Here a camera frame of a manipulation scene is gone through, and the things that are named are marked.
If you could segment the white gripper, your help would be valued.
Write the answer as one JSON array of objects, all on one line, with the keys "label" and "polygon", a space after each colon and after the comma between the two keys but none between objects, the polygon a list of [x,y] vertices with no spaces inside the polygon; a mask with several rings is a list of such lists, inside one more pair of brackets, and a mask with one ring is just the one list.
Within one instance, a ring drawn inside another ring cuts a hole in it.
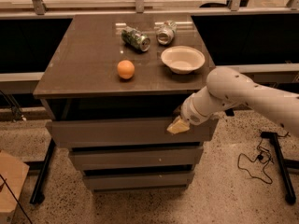
[{"label": "white gripper", "polygon": [[167,127],[171,134],[184,133],[190,129],[190,124],[200,125],[208,120],[208,117],[201,115],[192,101],[192,97],[187,98],[180,108],[180,116],[177,116]]}]

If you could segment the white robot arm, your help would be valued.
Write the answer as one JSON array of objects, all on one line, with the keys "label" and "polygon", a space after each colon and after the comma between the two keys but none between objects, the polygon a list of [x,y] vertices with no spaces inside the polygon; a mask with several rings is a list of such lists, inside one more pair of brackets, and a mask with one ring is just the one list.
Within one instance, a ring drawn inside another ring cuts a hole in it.
[{"label": "white robot arm", "polygon": [[228,67],[217,67],[206,77],[206,85],[189,96],[179,115],[167,127],[171,134],[184,133],[191,125],[200,125],[214,113],[245,105],[284,128],[299,135],[299,95],[255,83]]}]

